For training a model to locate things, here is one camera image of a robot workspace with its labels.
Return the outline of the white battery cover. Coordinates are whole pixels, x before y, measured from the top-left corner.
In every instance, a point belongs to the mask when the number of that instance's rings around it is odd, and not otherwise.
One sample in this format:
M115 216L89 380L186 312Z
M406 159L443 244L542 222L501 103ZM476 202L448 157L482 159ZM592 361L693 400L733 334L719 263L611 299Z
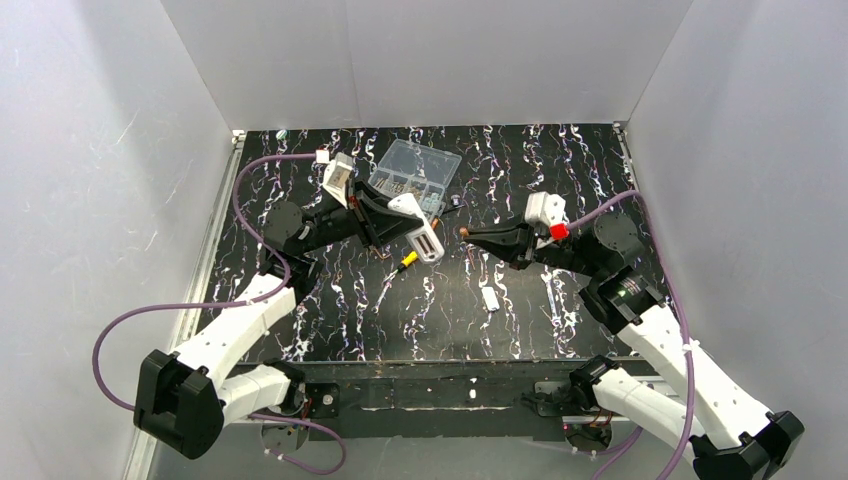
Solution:
M498 296L493 287L484 286L481 288L481 294L484 306L488 312L496 312L500 309Z

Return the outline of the white remote control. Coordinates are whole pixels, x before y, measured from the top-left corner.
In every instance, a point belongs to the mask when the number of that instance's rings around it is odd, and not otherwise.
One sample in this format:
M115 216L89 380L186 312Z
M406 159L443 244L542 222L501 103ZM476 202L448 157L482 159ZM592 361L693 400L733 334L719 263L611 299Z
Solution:
M415 227L405 234L405 238L421 262L432 264L443 257L444 247L436 236L431 221L412 193L394 197L388 202L388 208L415 219Z

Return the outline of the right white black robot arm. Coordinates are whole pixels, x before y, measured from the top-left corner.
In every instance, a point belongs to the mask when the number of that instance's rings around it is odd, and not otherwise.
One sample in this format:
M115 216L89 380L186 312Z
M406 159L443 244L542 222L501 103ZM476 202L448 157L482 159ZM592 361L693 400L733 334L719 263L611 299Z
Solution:
M579 292L589 314L645 359L678 395L668 398L597 356L570 374L584 408L622 414L691 463L701 479L770 479L791 458L805 427L749 395L685 333L657 288L633 266L645 247L625 214L602 214L576 232L520 217L505 225L464 227L464 242L514 269L532 263L588 277Z

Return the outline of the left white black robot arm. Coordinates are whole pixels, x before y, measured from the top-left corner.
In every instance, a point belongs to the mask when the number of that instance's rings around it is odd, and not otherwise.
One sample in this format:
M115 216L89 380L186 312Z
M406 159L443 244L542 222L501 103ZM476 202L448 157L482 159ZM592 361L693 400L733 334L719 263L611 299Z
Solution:
M222 430L271 406L294 406L303 383L285 362L266 361L232 375L239 360L294 312L323 270L308 253L358 237L382 247L403 237L422 260L444 253L430 220L411 193L389 198L358 181L342 199L306 209L289 201L268 212L262 238L265 260L235 307L219 315L172 352L152 351L142 362L133 423L188 459L205 454Z

